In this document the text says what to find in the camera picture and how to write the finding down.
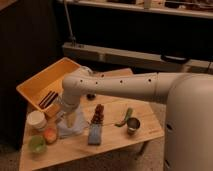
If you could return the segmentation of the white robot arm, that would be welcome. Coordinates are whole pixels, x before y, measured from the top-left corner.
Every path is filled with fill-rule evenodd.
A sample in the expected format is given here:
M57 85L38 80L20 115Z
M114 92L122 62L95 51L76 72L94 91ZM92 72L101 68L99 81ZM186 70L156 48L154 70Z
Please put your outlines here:
M213 75L149 73L100 78L71 73L62 87L62 101L68 108L89 93L164 103L164 170L213 171Z

